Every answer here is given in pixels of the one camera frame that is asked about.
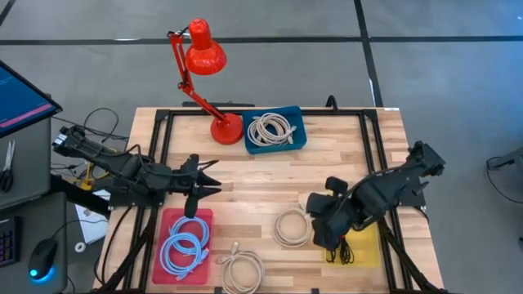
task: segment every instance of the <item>paper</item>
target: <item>paper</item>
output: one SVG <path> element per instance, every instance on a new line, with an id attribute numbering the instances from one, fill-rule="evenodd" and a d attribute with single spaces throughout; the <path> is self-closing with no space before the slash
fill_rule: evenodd
<path id="1" fill-rule="evenodd" d="M 101 197 L 105 200 L 109 200 L 111 194 L 107 192 L 106 190 L 102 189 L 100 191 L 93 192 L 98 197 Z M 102 221 L 107 219 L 95 212 L 92 212 L 88 210 L 85 207 L 79 206 L 78 204 L 75 205 L 76 212 L 78 214 L 78 219 L 80 226 L 82 227 L 82 233 L 83 233 L 83 240 L 86 244 L 94 243 L 97 240 L 100 240 L 101 238 L 105 237 L 105 233 L 107 232 L 107 222 Z M 99 221 L 97 224 L 91 224 L 85 221 L 91 221 L 96 222 Z"/>

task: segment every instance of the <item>light blue cable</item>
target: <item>light blue cable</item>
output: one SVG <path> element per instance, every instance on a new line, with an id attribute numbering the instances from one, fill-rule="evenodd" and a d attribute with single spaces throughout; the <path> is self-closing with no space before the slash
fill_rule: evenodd
<path id="1" fill-rule="evenodd" d="M 178 230 L 181 228 L 181 226 L 190 221 L 196 221 L 202 226 L 203 237 L 201 241 L 191 233 L 178 233 Z M 209 228 L 207 223 L 198 217 L 195 217 L 194 219 L 182 217 L 181 219 L 177 220 L 174 226 L 169 230 L 169 234 L 169 238 L 165 240 L 160 249 L 160 264 L 165 271 L 172 275 L 176 275 L 177 280 L 180 281 L 184 279 L 187 274 L 192 272 L 196 266 L 200 265 L 208 256 L 208 249 L 202 250 L 202 248 L 205 247 L 208 242 Z M 183 247 L 179 243 L 179 241 L 183 240 L 193 243 L 194 246 L 192 248 Z M 169 249 L 171 247 L 175 247 L 176 250 L 185 255 L 194 255 L 193 262 L 188 266 L 175 265 L 169 256 Z"/>

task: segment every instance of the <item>gray floor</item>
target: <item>gray floor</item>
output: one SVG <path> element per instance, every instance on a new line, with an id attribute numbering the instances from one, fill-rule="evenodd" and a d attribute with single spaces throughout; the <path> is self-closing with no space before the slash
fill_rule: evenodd
<path id="1" fill-rule="evenodd" d="M 0 7 L 7 0 L 0 0 Z M 370 36 L 522 35 L 523 6 L 508 0 L 364 0 Z M 0 27 L 3 39 L 162 38 L 194 18 L 216 37 L 360 34 L 352 1 L 323 0 L 18 0 Z M 446 160 L 427 187 L 428 215 L 445 286 L 452 292 L 518 293 L 523 288 L 523 210 L 495 193 L 485 160 L 523 146 L 522 42 L 373 43 L 385 106 L 400 107 L 409 141 L 424 140 Z M 256 105 L 372 106 L 359 43 L 225 45 L 229 63 L 196 78 L 209 100 Z M 139 106 L 180 105 L 169 45 L 4 46 L 0 59 L 82 122 L 94 108 L 120 116 L 128 134 Z M 108 130 L 100 114 L 92 126 Z M 59 123 L 53 123 L 56 134 Z M 67 159 L 53 157 L 57 163 Z M 501 190 L 523 200 L 514 168 L 493 174 Z M 69 228 L 73 246 L 81 239 Z M 92 285 L 100 243 L 71 252 L 77 291 Z"/>

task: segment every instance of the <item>red desk lamp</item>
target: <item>red desk lamp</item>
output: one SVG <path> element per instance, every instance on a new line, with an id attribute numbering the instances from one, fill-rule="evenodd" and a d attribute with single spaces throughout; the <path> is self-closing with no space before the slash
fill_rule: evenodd
<path id="1" fill-rule="evenodd" d="M 183 52 L 184 32 L 189 29 L 191 45 L 185 55 Z M 189 72 L 199 75 L 210 75 L 219 72 L 226 66 L 227 56 L 220 45 L 211 39 L 211 29 L 207 21 L 192 20 L 189 27 L 181 32 L 169 32 L 174 56 L 180 70 L 181 82 L 178 89 L 182 90 L 196 103 L 214 117 L 211 123 L 212 138 L 218 143 L 229 145 L 238 142 L 244 135 L 244 125 L 236 114 L 224 114 L 210 105 L 194 91 L 194 85 Z"/>

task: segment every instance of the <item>red tray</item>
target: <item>red tray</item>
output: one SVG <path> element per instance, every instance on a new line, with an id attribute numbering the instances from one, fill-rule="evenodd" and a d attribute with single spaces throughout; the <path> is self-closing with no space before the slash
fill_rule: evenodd
<path id="1" fill-rule="evenodd" d="M 209 266 L 211 260 L 211 242 L 212 242 L 212 210 L 210 209 L 199 209 L 196 212 L 196 216 L 205 221 L 209 227 L 209 242 L 205 245 L 204 249 L 209 250 L 209 255 L 203 260 L 201 265 L 198 265 L 190 274 L 187 274 L 186 278 L 181 281 L 177 280 L 175 275 L 166 272 L 160 264 L 160 249 L 162 248 L 163 242 L 169 237 L 169 228 L 174 225 L 178 219 L 183 217 L 183 209 L 180 208 L 167 208 L 163 209 L 162 219 L 160 223 L 160 231 L 158 236 L 158 243 L 156 247 L 156 257 L 154 258 L 153 267 L 153 283 L 156 284 L 178 284 L 178 285 L 204 285 L 209 280 Z M 188 232 L 194 234 L 198 239 L 202 239 L 202 228 L 196 222 L 190 222 L 184 224 L 180 232 Z M 192 247 L 192 243 L 188 241 L 180 241 L 180 245 L 184 247 Z M 179 266 L 187 266 L 194 260 L 194 256 L 185 256 L 180 253 L 174 247 L 171 247 L 169 252 L 171 261 Z"/>

